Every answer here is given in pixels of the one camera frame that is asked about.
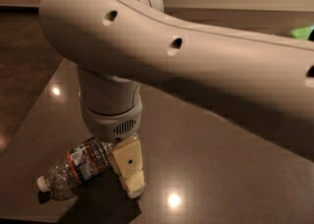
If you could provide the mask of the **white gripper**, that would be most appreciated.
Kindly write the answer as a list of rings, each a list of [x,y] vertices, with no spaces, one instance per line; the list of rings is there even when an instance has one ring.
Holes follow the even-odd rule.
[[[131,110],[118,115],[92,112],[83,103],[80,110],[87,129],[95,138],[107,142],[123,140],[112,149],[110,164],[129,198],[140,196],[145,187],[141,143],[138,136],[132,135],[140,125],[142,102],[138,101]]]

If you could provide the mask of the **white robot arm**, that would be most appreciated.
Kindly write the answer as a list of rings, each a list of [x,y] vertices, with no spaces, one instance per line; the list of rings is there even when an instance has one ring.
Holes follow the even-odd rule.
[[[144,187],[136,130],[148,84],[304,157],[314,149],[314,44],[189,23],[163,0],[41,0],[41,29],[78,67],[89,131],[115,148],[130,197]]]

